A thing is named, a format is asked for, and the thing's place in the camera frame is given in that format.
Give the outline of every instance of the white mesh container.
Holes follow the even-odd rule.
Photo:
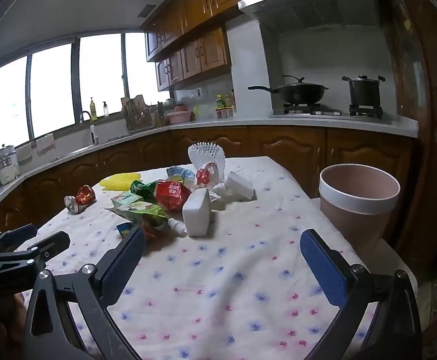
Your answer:
[[[220,180],[225,178],[225,153],[221,146],[210,142],[199,142],[189,147],[189,158],[195,169],[207,162],[215,162]]]

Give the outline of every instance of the white tablecloth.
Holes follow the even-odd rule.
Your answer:
[[[207,238],[147,245],[122,296],[108,309],[144,359],[303,359],[338,308],[328,303],[302,257],[302,231],[316,229],[350,264],[361,263],[279,164],[268,157],[229,158],[225,174],[231,170],[253,181],[257,199],[218,207]],[[142,173],[144,182],[165,177],[165,168]],[[21,249],[64,230],[70,248],[47,267],[59,275],[97,263],[120,242],[115,226],[124,220],[105,210],[117,192],[94,190],[94,205],[80,215],[63,210]],[[96,353],[77,305],[71,307],[85,344]],[[369,305],[349,351],[360,346],[374,309]]]

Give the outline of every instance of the yellow bottle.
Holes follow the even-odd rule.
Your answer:
[[[95,110],[94,98],[90,98],[90,115],[92,116],[92,122],[97,121],[97,110]]]

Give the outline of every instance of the pink bucket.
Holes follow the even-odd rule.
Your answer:
[[[397,204],[400,184],[381,169],[355,163],[320,173],[320,209],[366,261]]]

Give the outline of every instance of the white rim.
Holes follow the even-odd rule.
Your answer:
[[[337,190],[336,188],[329,185],[325,180],[323,180],[323,172],[333,167],[346,166],[370,168],[387,175],[396,183],[398,187],[397,192],[394,195],[386,198],[364,198],[360,196],[350,195],[349,193]],[[338,163],[328,166],[320,172],[320,196],[336,207],[339,207],[346,211],[356,212],[358,214],[378,215],[391,211],[395,207],[398,195],[400,194],[400,190],[400,183],[395,177],[383,171],[382,169],[378,169],[373,166],[361,165],[358,163]]]

